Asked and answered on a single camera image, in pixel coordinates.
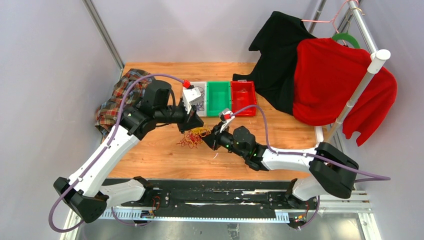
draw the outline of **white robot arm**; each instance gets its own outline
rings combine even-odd
[[[59,177],[54,188],[64,196],[63,201],[86,223],[102,215],[106,208],[130,201],[139,201],[146,190],[152,187],[138,176],[127,182],[102,186],[102,183],[121,158],[144,136],[156,128],[158,123],[177,124],[181,132],[202,127],[203,121],[197,116],[195,106],[201,101],[198,88],[184,89],[178,105],[167,105],[171,85],[155,80],[150,83],[140,101],[125,108],[119,126],[114,126],[111,135],[97,148],[91,157],[68,178]]]
[[[257,143],[244,126],[229,133],[229,124],[235,118],[230,110],[224,110],[220,118],[221,122],[213,127],[211,134],[202,138],[212,150],[224,147],[229,153],[242,157],[256,171],[284,169],[311,174],[291,181],[285,197],[292,207],[297,208],[302,202],[324,194],[342,199],[350,197],[357,174],[314,157],[322,156],[351,169],[359,168],[355,161],[331,144],[320,142],[317,147],[308,149],[278,149]]]

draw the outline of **wooden tabletop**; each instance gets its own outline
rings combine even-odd
[[[189,81],[231,81],[234,73],[249,74],[255,63],[239,62],[144,62],[127,63],[129,69],[142,69],[150,73],[164,73]],[[182,95],[182,86],[175,80],[164,77],[172,84],[175,97]],[[314,127],[297,121],[293,116],[275,110],[263,97],[256,95],[258,105],[265,112],[271,146],[282,149],[306,149],[315,145]],[[218,117],[202,117],[205,126],[212,128],[219,123]],[[236,117],[231,122],[230,133],[245,126],[255,135],[256,141],[265,142],[264,121],[261,113],[254,117]],[[249,180],[289,181],[304,178],[307,173],[290,170],[255,171],[242,158],[227,153],[221,147],[211,150],[205,143],[197,148],[181,147],[177,143],[183,138],[175,124],[156,128],[133,147],[110,173],[112,178],[146,179],[204,179],[204,180]]]

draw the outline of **pink hanger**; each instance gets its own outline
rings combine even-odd
[[[339,33],[339,30],[337,30],[337,27],[336,27],[336,25],[335,25],[335,23],[334,23],[334,22],[335,22],[335,20],[336,20],[337,16],[339,15],[340,11],[342,11],[342,9],[343,9],[343,7],[345,6],[345,4],[346,4],[347,2],[349,2],[349,1],[352,1],[352,0],[346,0],[346,1],[344,1],[344,2],[343,2],[343,5],[341,5],[341,7],[340,7],[340,9],[338,10],[338,12],[335,14],[335,16],[333,17],[333,19],[331,19],[330,21],[315,21],[315,20],[305,20],[305,19],[302,19],[302,22],[314,22],[314,23],[324,23],[324,24],[332,23],[332,26],[333,26],[333,28],[335,29],[335,31],[336,31],[337,33]]]

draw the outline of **red sweater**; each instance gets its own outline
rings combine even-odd
[[[331,38],[305,39],[297,46],[297,54],[294,117],[313,126],[333,123],[367,72],[370,54]],[[344,120],[346,138],[360,132],[356,143],[362,145],[386,117],[396,92],[395,77],[383,67]]]

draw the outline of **black base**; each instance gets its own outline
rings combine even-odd
[[[125,181],[127,179],[110,178],[105,180],[104,185]],[[161,189],[161,207],[155,213],[158,217],[275,218],[275,209],[294,209],[284,198],[285,189],[289,187],[289,181],[149,180],[149,183],[153,187]],[[280,191],[260,194],[244,193],[245,191],[261,189]],[[169,193],[168,206],[164,204],[166,193]],[[252,203],[254,205],[243,205],[241,203]],[[308,203],[309,209],[314,210],[315,203],[312,200]],[[153,202],[150,202],[144,204],[144,206],[150,207],[152,204]],[[127,202],[123,205],[128,207],[141,206],[138,202]],[[300,204],[297,209],[306,210],[306,205]]]

